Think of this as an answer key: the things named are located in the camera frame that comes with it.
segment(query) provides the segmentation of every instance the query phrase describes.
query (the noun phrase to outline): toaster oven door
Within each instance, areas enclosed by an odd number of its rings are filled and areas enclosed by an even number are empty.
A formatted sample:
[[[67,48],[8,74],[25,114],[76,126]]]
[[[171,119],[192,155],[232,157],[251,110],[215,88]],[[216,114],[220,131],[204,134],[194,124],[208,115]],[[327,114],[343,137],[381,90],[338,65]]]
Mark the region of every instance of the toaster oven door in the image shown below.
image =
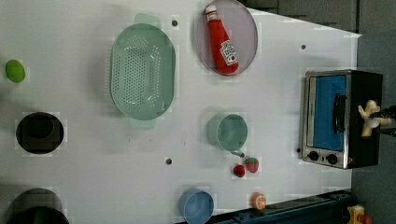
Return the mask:
[[[310,77],[307,145],[344,150],[346,76]]]

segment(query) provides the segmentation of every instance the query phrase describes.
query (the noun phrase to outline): red ketchup bottle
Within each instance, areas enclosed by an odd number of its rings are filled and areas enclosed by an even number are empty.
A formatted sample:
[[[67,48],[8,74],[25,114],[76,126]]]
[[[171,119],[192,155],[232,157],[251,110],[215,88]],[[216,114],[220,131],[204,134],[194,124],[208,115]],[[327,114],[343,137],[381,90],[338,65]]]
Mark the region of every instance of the red ketchup bottle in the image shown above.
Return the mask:
[[[235,48],[219,18],[218,10],[215,6],[209,5],[206,7],[205,12],[207,23],[209,24],[210,45],[216,67],[225,76],[234,75],[233,72],[238,69],[239,64]]]

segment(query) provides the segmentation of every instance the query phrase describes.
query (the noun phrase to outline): green lime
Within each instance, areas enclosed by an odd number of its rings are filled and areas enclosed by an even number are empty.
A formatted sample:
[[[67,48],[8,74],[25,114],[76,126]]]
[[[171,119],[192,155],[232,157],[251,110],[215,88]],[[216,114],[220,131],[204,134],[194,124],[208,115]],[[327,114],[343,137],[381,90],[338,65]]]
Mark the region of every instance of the green lime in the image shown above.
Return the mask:
[[[9,60],[6,64],[7,77],[13,82],[22,82],[26,75],[23,65],[17,60]]]

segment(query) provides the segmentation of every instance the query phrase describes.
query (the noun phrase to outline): ketchup label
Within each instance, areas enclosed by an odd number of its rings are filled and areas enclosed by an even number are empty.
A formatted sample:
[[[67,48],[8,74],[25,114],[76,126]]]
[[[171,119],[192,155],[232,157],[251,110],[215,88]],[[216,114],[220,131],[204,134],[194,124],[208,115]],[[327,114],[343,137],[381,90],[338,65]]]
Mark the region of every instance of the ketchup label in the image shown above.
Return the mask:
[[[219,14],[217,11],[210,12],[209,14],[206,15],[207,21],[213,21],[213,20],[219,20]]]
[[[227,65],[231,65],[233,63],[238,62],[236,60],[236,51],[233,45],[231,44],[231,40],[226,40],[221,44],[220,52]]]

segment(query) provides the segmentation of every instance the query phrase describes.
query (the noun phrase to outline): plate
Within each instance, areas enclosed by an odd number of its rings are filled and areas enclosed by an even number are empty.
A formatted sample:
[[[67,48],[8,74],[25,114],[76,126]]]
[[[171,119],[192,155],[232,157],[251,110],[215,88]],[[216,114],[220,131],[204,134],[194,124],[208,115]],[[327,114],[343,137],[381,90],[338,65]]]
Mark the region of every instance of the plate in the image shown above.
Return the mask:
[[[237,53],[239,68],[231,75],[240,74],[250,66],[256,55],[258,45],[256,23],[248,9],[237,1],[216,0],[211,4],[218,9],[219,17]],[[203,64],[210,70],[225,75],[216,69],[213,60],[204,8],[195,29],[195,45]]]

